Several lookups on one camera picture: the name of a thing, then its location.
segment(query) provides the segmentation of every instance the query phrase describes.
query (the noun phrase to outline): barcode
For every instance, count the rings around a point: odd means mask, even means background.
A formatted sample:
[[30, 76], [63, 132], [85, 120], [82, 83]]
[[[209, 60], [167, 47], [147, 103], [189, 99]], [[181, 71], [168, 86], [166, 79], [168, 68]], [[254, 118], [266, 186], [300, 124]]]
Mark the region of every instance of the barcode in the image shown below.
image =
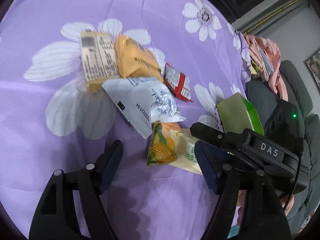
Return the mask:
[[96, 47], [94, 37], [83, 37], [81, 38], [82, 47]]
[[190, 91], [183, 88], [181, 90], [181, 95], [184, 96], [186, 99], [191, 100]]
[[184, 80], [183, 87], [184, 87], [185, 89], [188, 89], [188, 90], [189, 90], [189, 89], [190, 89], [189, 83], [190, 83], [190, 79], [189, 79], [188, 77], [186, 77], [185, 80]]

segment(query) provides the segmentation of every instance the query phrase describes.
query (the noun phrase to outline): black cable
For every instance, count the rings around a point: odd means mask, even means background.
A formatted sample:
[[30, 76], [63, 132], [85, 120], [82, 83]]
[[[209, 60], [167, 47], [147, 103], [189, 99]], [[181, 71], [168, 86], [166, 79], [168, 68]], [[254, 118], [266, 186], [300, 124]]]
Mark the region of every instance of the black cable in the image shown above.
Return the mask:
[[284, 210], [288, 207], [290, 199], [291, 199], [291, 197], [292, 197], [292, 195], [293, 195], [293, 193], [294, 193], [294, 191], [296, 189], [297, 181], [298, 181], [298, 177], [299, 177], [299, 173], [300, 173], [300, 166], [301, 166], [301, 156], [299, 157], [299, 161], [298, 161], [298, 170], [297, 170], [296, 178], [294, 180], [293, 189], [292, 189], [292, 192], [290, 193], [287, 201], [285, 202], [285, 205], [283, 207]]

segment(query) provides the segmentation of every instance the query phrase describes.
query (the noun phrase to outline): gray wall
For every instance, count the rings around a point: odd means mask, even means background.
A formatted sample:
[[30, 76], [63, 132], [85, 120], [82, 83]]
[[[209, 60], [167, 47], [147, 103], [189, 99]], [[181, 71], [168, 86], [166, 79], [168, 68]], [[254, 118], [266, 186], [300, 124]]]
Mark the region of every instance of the gray wall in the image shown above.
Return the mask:
[[243, 15], [241, 18], [233, 22], [232, 26], [238, 31], [245, 31], [247, 28], [252, 26], [253, 19], [255, 19], [256, 17], [259, 18], [260, 15], [263, 15], [263, 12], [268, 11], [269, 8], [273, 7], [279, 1], [280, 0], [264, 0], [262, 3], [258, 4], [252, 10]]
[[282, 60], [297, 68], [313, 102], [312, 113], [320, 115], [320, 93], [305, 61], [320, 50], [320, 19], [305, 8], [268, 35], [280, 49]]

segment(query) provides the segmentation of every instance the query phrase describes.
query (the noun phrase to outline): red snack wrapper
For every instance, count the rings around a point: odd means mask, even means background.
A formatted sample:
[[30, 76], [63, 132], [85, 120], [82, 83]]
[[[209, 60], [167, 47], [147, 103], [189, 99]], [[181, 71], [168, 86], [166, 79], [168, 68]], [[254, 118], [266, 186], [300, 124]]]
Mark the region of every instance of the red snack wrapper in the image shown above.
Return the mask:
[[165, 64], [164, 83], [173, 91], [177, 98], [192, 102], [189, 82], [190, 79], [185, 74], [177, 71], [170, 64]]

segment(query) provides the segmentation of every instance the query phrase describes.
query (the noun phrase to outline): yellow snack bag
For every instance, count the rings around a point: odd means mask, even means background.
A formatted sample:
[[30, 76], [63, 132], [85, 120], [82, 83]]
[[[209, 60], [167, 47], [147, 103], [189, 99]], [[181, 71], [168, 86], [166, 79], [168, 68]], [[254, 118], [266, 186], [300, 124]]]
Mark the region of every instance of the yellow snack bag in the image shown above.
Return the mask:
[[109, 33], [81, 32], [80, 35], [85, 83], [90, 92], [96, 92], [107, 79], [120, 78], [114, 43]]
[[195, 143], [197, 138], [191, 135], [190, 129], [181, 129], [181, 136], [176, 144], [177, 160], [169, 163], [169, 165], [190, 171], [197, 174], [202, 174], [198, 161], [195, 155]]
[[116, 61], [123, 78], [156, 77], [163, 82], [161, 68], [152, 52], [128, 36], [120, 34], [116, 39]]
[[147, 165], [176, 161], [176, 144], [181, 136], [179, 125], [177, 123], [156, 123], [152, 125], [152, 130]]

